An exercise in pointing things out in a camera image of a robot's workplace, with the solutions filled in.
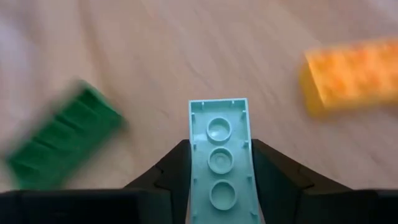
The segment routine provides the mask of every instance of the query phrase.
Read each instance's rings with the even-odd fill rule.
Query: lego brick
[[[361,108],[398,96],[398,40],[312,50],[301,74],[310,114]]]
[[[30,139],[6,157],[21,189],[55,189],[122,124],[86,83]]]
[[[247,99],[189,102],[190,223],[260,223]]]

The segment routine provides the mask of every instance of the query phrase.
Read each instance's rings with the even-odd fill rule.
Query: wooden floor
[[[0,0],[0,147],[82,78],[126,117],[67,188],[122,187],[181,139],[188,100],[247,97],[253,138],[349,187],[398,188],[398,109],[309,118],[303,51],[398,34],[395,0]],[[0,190],[11,188],[4,168]]]

